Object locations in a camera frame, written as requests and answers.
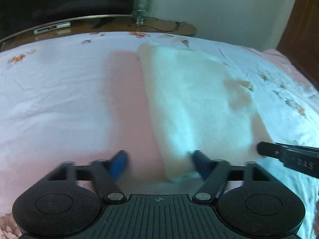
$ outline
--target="round pad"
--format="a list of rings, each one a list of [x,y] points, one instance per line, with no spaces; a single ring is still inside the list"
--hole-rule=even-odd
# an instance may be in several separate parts
[[[280,183],[252,182],[225,193],[218,212],[227,225],[249,237],[283,237],[297,233],[305,206]]]
[[[66,181],[43,182],[17,198],[13,217],[23,232],[37,237],[65,237],[92,224],[100,200],[91,191]]]

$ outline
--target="black gripper pad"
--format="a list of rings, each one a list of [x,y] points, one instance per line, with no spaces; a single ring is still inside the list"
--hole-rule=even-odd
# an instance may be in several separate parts
[[[27,234],[21,239],[33,239]],[[67,239],[244,239],[218,219],[213,208],[187,195],[132,195],[108,206],[87,229]],[[287,239],[299,239],[290,235]]]

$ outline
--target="tv stand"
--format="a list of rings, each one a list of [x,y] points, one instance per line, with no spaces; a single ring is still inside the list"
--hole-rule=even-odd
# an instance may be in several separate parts
[[[114,17],[106,17],[106,18],[100,18],[99,22],[95,24],[91,29],[96,29],[104,26],[105,24],[108,24],[114,20]]]

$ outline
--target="wooden table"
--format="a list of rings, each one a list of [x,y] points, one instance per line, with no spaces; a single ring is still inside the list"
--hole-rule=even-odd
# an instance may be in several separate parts
[[[113,21],[99,27],[92,29],[99,22],[99,19],[78,20],[71,23],[70,28],[61,28],[58,30],[49,31],[43,34],[34,35],[33,31],[28,31],[19,34],[1,45],[0,52],[18,47],[23,44],[32,43],[39,40],[50,39],[55,37],[69,36],[80,33],[91,32],[106,32],[106,31],[136,31],[136,32],[163,32],[178,34],[184,36],[195,36],[197,29],[187,23],[176,23],[172,21],[157,20],[147,18],[144,26],[137,26],[134,18],[121,17],[115,18]]]

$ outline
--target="white wall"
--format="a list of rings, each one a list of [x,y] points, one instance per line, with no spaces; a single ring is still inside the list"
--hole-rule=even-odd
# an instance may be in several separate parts
[[[154,0],[149,16],[185,21],[197,37],[258,50],[275,48],[295,0]]]

